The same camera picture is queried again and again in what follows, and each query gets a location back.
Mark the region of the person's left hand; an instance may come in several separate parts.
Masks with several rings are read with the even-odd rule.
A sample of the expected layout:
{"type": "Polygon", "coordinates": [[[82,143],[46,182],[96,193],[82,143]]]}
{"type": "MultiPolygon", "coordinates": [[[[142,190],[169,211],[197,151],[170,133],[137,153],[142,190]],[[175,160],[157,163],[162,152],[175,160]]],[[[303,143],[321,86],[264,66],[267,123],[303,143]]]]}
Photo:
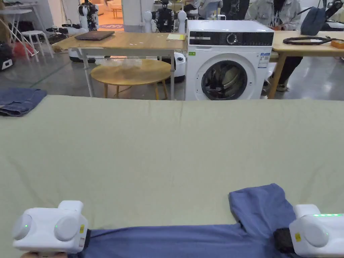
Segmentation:
{"type": "Polygon", "coordinates": [[[26,252],[20,256],[20,258],[67,258],[67,253],[64,252],[48,252],[48,253],[37,253],[37,252],[26,252]]]}

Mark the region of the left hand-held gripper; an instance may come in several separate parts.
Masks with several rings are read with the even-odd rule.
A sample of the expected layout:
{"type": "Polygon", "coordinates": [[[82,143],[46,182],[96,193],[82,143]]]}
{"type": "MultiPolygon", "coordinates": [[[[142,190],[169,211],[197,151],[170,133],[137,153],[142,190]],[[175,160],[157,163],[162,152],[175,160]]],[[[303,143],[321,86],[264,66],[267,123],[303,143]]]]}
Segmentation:
{"type": "Polygon", "coordinates": [[[57,208],[30,208],[15,221],[13,247],[24,252],[77,254],[88,245],[88,220],[84,204],[64,200],[57,208]]]}

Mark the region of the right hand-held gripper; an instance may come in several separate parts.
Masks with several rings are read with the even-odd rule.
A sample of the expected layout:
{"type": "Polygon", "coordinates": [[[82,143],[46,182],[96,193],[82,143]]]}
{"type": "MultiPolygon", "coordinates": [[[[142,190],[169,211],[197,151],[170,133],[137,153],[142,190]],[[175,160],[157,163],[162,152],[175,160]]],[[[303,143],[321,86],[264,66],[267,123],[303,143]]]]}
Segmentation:
{"type": "Polygon", "coordinates": [[[288,228],[277,229],[274,246],[292,256],[343,256],[344,215],[321,213],[313,204],[293,207],[296,219],[288,228]]]}

